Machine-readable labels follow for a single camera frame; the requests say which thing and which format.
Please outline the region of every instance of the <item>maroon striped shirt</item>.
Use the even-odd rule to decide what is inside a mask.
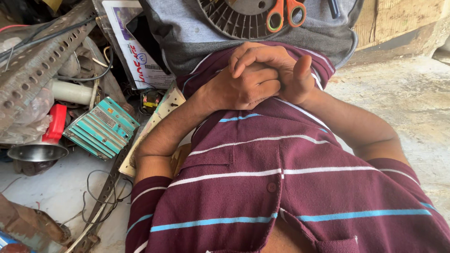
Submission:
[[[282,45],[296,59],[311,54],[325,88],[330,61]],[[179,77],[185,96],[226,67],[232,51]],[[131,199],[126,253],[259,252],[276,218],[323,253],[450,252],[449,227],[409,166],[345,152],[317,117],[277,98],[212,114],[179,175],[146,178]]]

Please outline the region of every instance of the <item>orange scissors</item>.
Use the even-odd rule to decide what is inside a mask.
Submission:
[[[289,25],[292,27],[299,27],[303,24],[306,19],[306,7],[297,2],[296,0],[286,0],[286,5],[288,7],[288,21]],[[270,32],[278,32],[281,27],[283,27],[283,11],[284,11],[284,0],[277,0],[275,6],[267,14],[267,20],[265,22],[267,29]],[[294,16],[301,11],[301,19],[298,22],[293,20]]]

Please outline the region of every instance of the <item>concrete floor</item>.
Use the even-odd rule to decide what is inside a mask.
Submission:
[[[339,69],[326,89],[338,99],[365,108],[390,123],[398,132],[406,157],[416,171],[422,189],[445,219],[450,221],[450,66],[430,58],[399,59],[386,63]],[[75,148],[69,156],[42,175],[15,174],[10,163],[0,163],[0,191],[18,177],[3,194],[11,201],[48,212],[67,222],[74,238],[82,232],[79,216],[87,174],[110,170],[102,162]],[[95,174],[91,189],[98,195],[106,175]],[[131,187],[120,182],[127,194]],[[94,201],[87,195],[87,214]],[[100,229],[95,253],[121,253],[125,248],[130,199],[119,203]]]
[[[326,91],[386,120],[450,223],[450,66],[428,57],[342,68]]]

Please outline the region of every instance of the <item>blue stripe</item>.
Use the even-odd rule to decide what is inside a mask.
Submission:
[[[297,216],[297,219],[299,219],[301,221],[332,221],[332,220],[374,217],[374,216],[384,216],[384,215],[415,215],[415,214],[431,215],[431,213],[426,209],[399,209],[399,210],[373,210],[373,211],[363,211],[363,212],[345,212],[345,213],[335,213],[335,214],[318,215],[318,216],[302,215],[302,216]]]
[[[219,120],[219,122],[228,122],[228,121],[233,121],[233,120],[246,119],[246,118],[250,118],[250,117],[254,117],[254,116],[261,116],[261,115],[259,115],[257,113],[252,113],[245,117],[239,116],[239,117],[233,117],[233,118],[223,118],[223,119]]]
[[[186,83],[189,82],[189,80],[191,80],[192,78],[196,77],[197,75],[198,75],[198,74],[195,74],[195,75],[189,77],[189,78],[184,82],[184,84],[183,84],[183,89],[181,90],[181,93],[182,93],[182,94],[185,93],[185,86],[186,86]]]
[[[434,211],[436,211],[437,213],[439,213],[439,211],[437,211],[436,210],[436,208],[434,208],[434,206],[432,206],[432,205],[430,205],[430,204],[427,204],[427,203],[424,203],[424,202],[420,202],[423,206],[425,206],[425,207],[428,207],[428,208],[431,208],[431,209],[433,209]]]
[[[131,230],[138,222],[143,221],[143,220],[147,220],[147,219],[150,218],[151,216],[153,216],[153,214],[144,215],[144,216],[142,216],[141,218],[139,218],[138,221],[136,221],[135,223],[133,223],[133,225],[130,226],[130,228],[126,231],[126,234],[128,234],[128,232],[130,232],[130,230]]]
[[[226,224],[226,223],[236,223],[236,222],[244,222],[244,223],[268,223],[272,218],[277,217],[277,213],[272,213],[270,217],[235,217],[235,218],[218,218],[218,219],[209,219],[209,220],[199,220],[199,221],[190,221],[176,224],[168,224],[161,226],[154,226],[150,229],[150,232],[175,229],[175,228],[184,228],[184,227],[193,227],[193,226],[205,226],[205,225],[213,225],[213,224]]]

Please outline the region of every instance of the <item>barcode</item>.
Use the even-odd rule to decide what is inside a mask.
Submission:
[[[155,69],[155,70],[162,70],[158,65],[145,65],[146,69]]]

